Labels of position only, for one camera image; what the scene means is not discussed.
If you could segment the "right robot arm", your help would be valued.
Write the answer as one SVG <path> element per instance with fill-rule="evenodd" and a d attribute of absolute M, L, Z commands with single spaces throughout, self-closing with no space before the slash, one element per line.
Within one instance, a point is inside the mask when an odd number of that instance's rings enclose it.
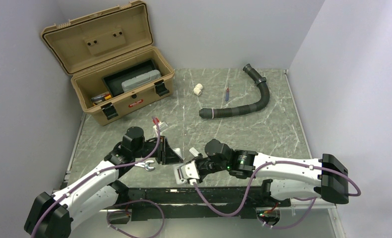
<path fill-rule="evenodd" d="M 238 179 L 262 179 L 260 202 L 270 206 L 288 198 L 317 197 L 334 204 L 349 202 L 348 169 L 332 154 L 318 159 L 289 159 L 250 150 L 234 150 L 213 139 L 181 169 L 189 182 L 201 183 L 209 174 L 227 171 Z"/>

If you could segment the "white remote control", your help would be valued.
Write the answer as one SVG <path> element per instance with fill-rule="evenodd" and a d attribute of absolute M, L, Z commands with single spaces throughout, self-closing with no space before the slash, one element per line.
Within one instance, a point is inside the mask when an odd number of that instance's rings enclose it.
<path fill-rule="evenodd" d="M 174 151 L 175 154 L 177 154 L 179 156 L 180 163 L 183 163 L 184 159 L 183 159 L 183 154 L 182 154 L 181 149 L 180 148 L 174 148 L 173 151 Z"/>

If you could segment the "white battery cover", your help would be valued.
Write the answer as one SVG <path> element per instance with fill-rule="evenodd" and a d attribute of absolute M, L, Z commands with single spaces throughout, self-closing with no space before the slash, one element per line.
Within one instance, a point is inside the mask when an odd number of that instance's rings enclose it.
<path fill-rule="evenodd" d="M 200 154 L 200 152 L 199 152 L 196 148 L 194 148 L 194 147 L 191 147 L 191 148 L 189 149 L 189 152 L 190 152 L 194 157 L 197 157 L 197 156 Z"/>

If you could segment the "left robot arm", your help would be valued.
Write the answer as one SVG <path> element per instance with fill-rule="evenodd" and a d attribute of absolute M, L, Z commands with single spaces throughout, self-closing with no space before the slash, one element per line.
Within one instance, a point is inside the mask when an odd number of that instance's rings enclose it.
<path fill-rule="evenodd" d="M 90 172 L 53 194 L 42 192 L 31 207 L 24 230 L 33 238 L 67 238 L 82 222 L 100 210 L 124 207 L 128 187 L 120 178 L 154 158 L 161 165 L 182 163 L 179 148 L 172 148 L 165 136 L 145 139 L 142 128 L 130 127 L 112 151 Z"/>

